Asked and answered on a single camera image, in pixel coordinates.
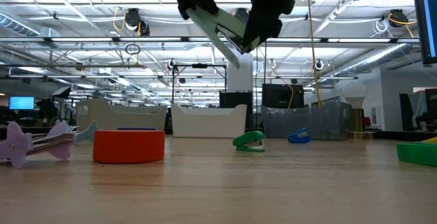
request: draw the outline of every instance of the green plastic tray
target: green plastic tray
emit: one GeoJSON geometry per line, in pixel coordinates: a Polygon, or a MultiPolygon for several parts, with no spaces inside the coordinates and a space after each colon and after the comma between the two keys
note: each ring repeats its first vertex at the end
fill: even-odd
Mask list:
{"type": "Polygon", "coordinates": [[[426,142],[398,143],[397,157],[402,162],[437,167],[437,145],[426,142]]]}

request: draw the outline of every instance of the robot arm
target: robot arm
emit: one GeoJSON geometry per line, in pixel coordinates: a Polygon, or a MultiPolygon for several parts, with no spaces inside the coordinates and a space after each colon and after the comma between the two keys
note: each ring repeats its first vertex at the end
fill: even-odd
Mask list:
{"type": "Polygon", "coordinates": [[[191,20],[209,37],[213,45],[237,68],[238,58],[219,39],[221,32],[241,54],[250,53],[268,38],[281,32],[281,14],[290,14],[294,0],[251,0],[252,8],[247,23],[218,8],[214,0],[178,0],[183,19],[191,20]]]}

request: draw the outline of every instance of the table surface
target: table surface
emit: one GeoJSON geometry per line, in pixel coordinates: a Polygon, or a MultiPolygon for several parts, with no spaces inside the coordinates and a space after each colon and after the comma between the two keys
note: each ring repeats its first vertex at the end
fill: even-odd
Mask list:
{"type": "Polygon", "coordinates": [[[392,141],[166,140],[140,165],[93,163],[90,143],[0,163],[0,223],[437,223],[437,168],[399,162],[392,141]]]}

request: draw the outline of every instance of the metal frame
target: metal frame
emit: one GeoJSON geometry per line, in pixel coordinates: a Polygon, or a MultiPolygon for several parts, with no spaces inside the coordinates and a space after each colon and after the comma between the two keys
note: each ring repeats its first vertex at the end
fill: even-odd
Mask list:
{"type": "MultiPolygon", "coordinates": [[[[195,64],[175,64],[173,65],[173,68],[171,69],[171,104],[175,103],[175,78],[178,77],[187,67],[196,68],[195,64]],[[177,67],[182,67],[182,69],[178,72],[177,75],[175,75],[175,69],[177,67]]],[[[216,67],[223,67],[225,69],[225,76],[220,74],[220,77],[217,78],[224,78],[225,79],[225,92],[227,89],[227,66],[225,64],[206,64],[206,68],[213,67],[215,70],[217,70],[216,67]]]]}

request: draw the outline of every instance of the ceiling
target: ceiling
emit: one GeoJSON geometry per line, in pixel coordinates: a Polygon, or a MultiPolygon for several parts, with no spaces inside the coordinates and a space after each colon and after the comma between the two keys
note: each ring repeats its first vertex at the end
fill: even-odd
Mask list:
{"type": "MultiPolygon", "coordinates": [[[[215,1],[220,8],[228,12],[236,8],[250,8],[251,6],[250,0],[215,1]]],[[[414,21],[416,16],[414,0],[311,0],[311,2],[313,28],[315,30],[319,29],[318,33],[314,35],[317,38],[389,38],[392,36],[394,38],[407,38],[410,35],[405,27],[399,29],[387,27],[384,29],[384,33],[376,33],[376,23],[383,15],[387,16],[390,14],[391,9],[402,9],[411,21],[414,21]],[[341,8],[341,11],[336,12],[335,10],[339,8],[341,8]],[[331,20],[326,24],[322,23],[332,13],[334,13],[334,16],[331,17],[331,20]]],[[[127,12],[128,8],[140,9],[140,15],[147,21],[150,27],[151,37],[204,37],[202,30],[193,22],[190,20],[184,21],[180,18],[178,5],[175,0],[0,0],[0,13],[8,15],[40,32],[52,29],[62,37],[116,37],[117,33],[122,37],[133,37],[135,34],[128,29],[125,28],[121,32],[116,32],[113,26],[114,18],[116,19],[115,23],[117,26],[122,26],[122,15],[127,12]],[[76,11],[67,6],[66,1],[71,3],[76,11]],[[58,19],[54,19],[54,13],[59,17],[58,19]]],[[[283,28],[280,37],[308,38],[310,36],[310,24],[309,20],[305,20],[307,14],[307,0],[296,0],[296,7],[292,14],[281,17],[283,28]]],[[[21,37],[23,35],[0,27],[0,36],[21,37]]],[[[226,64],[225,57],[216,48],[211,47],[210,44],[181,42],[166,43],[165,47],[162,47],[163,44],[159,42],[145,43],[141,45],[142,51],[134,56],[134,58],[129,59],[129,61],[129,56],[124,52],[125,44],[90,43],[78,45],[75,43],[62,43],[57,50],[53,51],[52,57],[50,57],[50,51],[47,48],[41,48],[38,44],[23,44],[19,42],[8,42],[7,44],[18,51],[34,56],[34,59],[26,58],[25,61],[35,64],[47,62],[49,59],[56,59],[55,63],[59,66],[75,64],[76,62],[93,65],[133,65],[137,61],[143,67],[147,67],[127,68],[124,66],[123,68],[111,68],[110,73],[117,76],[166,75],[169,74],[167,72],[167,64],[170,59],[173,59],[177,64],[197,62],[226,64]]],[[[315,48],[315,58],[328,63],[325,68],[328,68],[327,72],[329,72],[331,69],[341,68],[373,48],[378,48],[378,46],[375,44],[342,44],[339,46],[318,44],[315,48]]],[[[251,54],[254,59],[258,57],[260,61],[264,58],[269,59],[269,62],[273,61],[272,65],[279,75],[312,75],[313,55],[310,44],[290,46],[287,44],[268,44],[266,49],[253,51],[251,54]]],[[[22,59],[10,57],[9,60],[15,64],[22,64],[22,59]]],[[[8,59],[3,58],[2,62],[7,63],[8,59]]],[[[58,74],[62,72],[63,74],[84,75],[96,74],[99,72],[99,69],[88,68],[85,71],[77,71],[74,68],[59,67],[55,70],[44,71],[58,74]]],[[[23,70],[14,70],[14,72],[23,73],[23,70]]],[[[212,68],[203,69],[202,71],[187,68],[184,74],[216,75],[217,78],[187,80],[185,84],[180,85],[224,85],[224,81],[219,73],[212,68]]],[[[274,72],[268,68],[266,74],[272,76],[274,72]]],[[[65,79],[65,81],[74,83],[72,79],[65,79]]],[[[128,81],[145,90],[169,90],[165,87],[165,82],[168,80],[130,79],[128,81]]],[[[105,80],[93,82],[94,85],[105,87],[106,89],[131,90],[131,86],[124,88],[119,83],[105,83],[105,80]]]]}

